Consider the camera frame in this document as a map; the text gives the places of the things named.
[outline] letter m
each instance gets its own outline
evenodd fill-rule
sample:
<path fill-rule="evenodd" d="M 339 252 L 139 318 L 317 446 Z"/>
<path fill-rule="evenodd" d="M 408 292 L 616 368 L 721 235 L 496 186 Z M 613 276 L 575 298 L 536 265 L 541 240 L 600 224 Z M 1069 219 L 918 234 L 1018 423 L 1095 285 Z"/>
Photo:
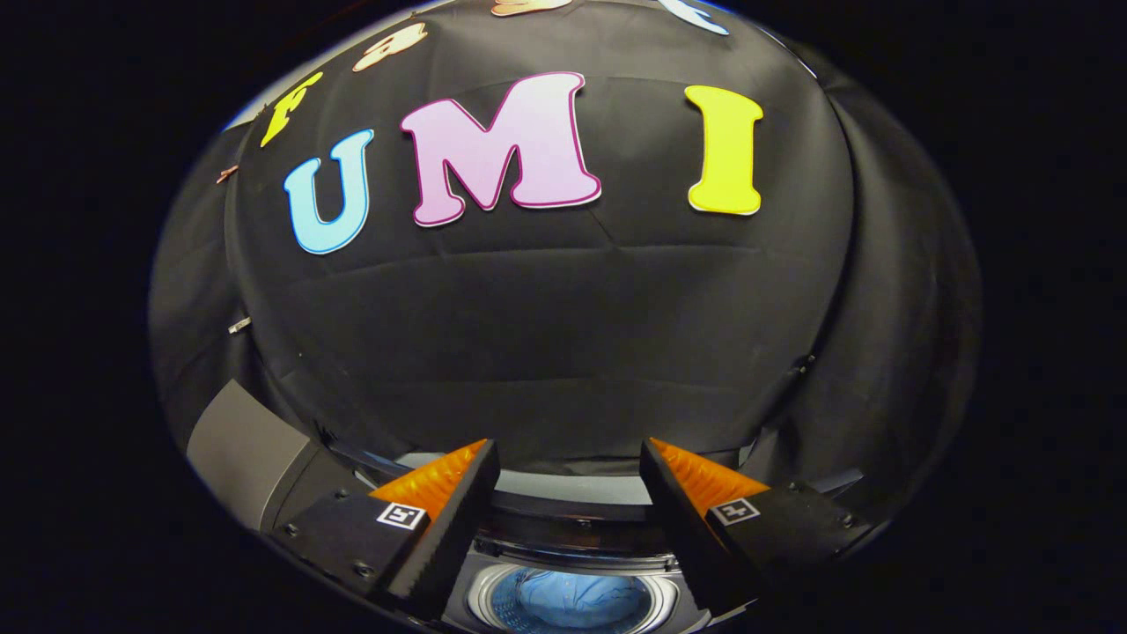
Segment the letter m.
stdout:
<path fill-rule="evenodd" d="M 407 115 L 401 127 L 415 137 L 419 172 L 415 221 L 435 226 L 461 217 L 465 200 L 451 193 L 447 166 L 478 205 L 491 209 L 513 152 L 521 169 L 514 203 L 551 207 L 597 198 L 602 185 L 584 167 L 575 125 L 575 93 L 583 84 L 575 72 L 524 78 L 509 88 L 488 130 L 453 99 Z"/>

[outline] orange soft finger pad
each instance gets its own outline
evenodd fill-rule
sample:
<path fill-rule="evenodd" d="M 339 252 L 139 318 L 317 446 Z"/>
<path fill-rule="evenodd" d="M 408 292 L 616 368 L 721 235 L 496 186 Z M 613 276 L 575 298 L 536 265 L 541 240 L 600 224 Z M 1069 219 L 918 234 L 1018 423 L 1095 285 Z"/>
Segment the orange soft finger pad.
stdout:
<path fill-rule="evenodd" d="M 468 445 L 424 465 L 369 493 L 387 502 L 398 502 L 426 509 L 432 521 L 442 514 L 470 463 L 486 444 L 485 439 Z"/>
<path fill-rule="evenodd" d="M 717 504 L 763 493 L 770 489 L 761 482 L 707 458 L 701 458 L 692 452 L 662 443 L 656 438 L 649 440 L 662 454 L 665 464 L 677 479 L 677 484 L 684 490 L 685 495 L 693 503 L 693 508 L 702 518 L 709 509 Z"/>

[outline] yellow letter i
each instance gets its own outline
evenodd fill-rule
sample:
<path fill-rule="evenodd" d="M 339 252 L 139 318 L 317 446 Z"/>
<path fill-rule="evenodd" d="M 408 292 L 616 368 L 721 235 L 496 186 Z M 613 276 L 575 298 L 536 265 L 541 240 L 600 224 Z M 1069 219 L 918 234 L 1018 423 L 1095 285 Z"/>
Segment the yellow letter i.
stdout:
<path fill-rule="evenodd" d="M 763 108 L 747 97 L 711 86 L 690 86 L 685 96 L 704 116 L 704 168 L 689 188 L 698 211 L 751 215 L 760 208 L 752 186 L 753 128 Z"/>

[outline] metal clip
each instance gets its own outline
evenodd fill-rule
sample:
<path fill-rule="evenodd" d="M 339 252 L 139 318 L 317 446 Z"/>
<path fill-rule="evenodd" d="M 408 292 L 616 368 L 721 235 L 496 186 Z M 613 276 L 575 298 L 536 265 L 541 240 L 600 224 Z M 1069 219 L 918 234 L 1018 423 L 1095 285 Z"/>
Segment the metal clip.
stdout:
<path fill-rule="evenodd" d="M 227 177 L 230 176 L 230 175 L 232 175 L 232 173 L 234 173 L 238 169 L 239 169 L 238 164 L 232 164 L 231 167 L 224 169 L 223 171 L 220 171 L 219 172 L 219 180 L 216 180 L 215 184 L 219 185 L 223 180 L 227 180 Z"/>
<path fill-rule="evenodd" d="M 239 322 L 236 322 L 233 327 L 227 330 L 227 332 L 228 334 L 233 336 L 249 325 L 250 325 L 250 316 L 247 316 L 246 320 L 240 320 Z"/>

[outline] letter u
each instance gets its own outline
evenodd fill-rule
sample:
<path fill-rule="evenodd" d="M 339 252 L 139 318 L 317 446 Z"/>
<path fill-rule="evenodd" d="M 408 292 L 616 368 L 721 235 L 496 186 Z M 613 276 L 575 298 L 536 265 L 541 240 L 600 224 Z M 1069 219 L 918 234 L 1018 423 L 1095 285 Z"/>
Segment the letter u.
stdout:
<path fill-rule="evenodd" d="M 332 252 L 350 242 L 364 226 L 369 205 L 364 148 L 374 135 L 371 130 L 361 130 L 341 139 L 329 151 L 329 157 L 340 163 L 345 200 L 336 220 L 326 222 L 317 211 L 313 176 L 321 167 L 321 159 L 309 159 L 285 177 L 282 186 L 290 194 L 290 217 L 301 248 L 316 255 Z"/>

